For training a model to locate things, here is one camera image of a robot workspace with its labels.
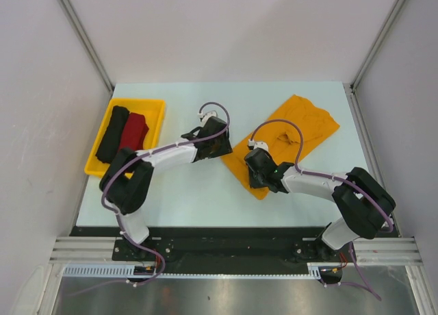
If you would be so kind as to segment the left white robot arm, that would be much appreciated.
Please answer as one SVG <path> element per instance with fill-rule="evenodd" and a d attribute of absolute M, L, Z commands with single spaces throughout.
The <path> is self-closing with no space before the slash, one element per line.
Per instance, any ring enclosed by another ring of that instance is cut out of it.
<path fill-rule="evenodd" d="M 120 150 L 102 177 L 102 206 L 113 212 L 120 234 L 129 240 L 127 251 L 137 260 L 150 255 L 149 228 L 142 206 L 154 175 L 181 164 L 219 158 L 232 152 L 229 122 L 205 116 L 201 125 L 181 135 L 176 142 L 154 149 Z"/>

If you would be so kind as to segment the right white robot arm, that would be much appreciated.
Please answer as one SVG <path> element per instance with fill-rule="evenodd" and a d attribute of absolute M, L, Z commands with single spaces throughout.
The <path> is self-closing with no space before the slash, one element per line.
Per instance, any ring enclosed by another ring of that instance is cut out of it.
<path fill-rule="evenodd" d="M 372 240 L 387 224 L 396 203 L 388 192 L 363 168 L 342 175 L 305 171 L 291 162 L 276 164 L 262 148 L 253 148 L 245 157 L 251 188 L 268 188 L 277 193 L 301 193 L 332 201 L 341 218 L 326 226 L 317 238 L 315 252 L 324 261 L 339 255 L 341 248 L 356 240 Z"/>

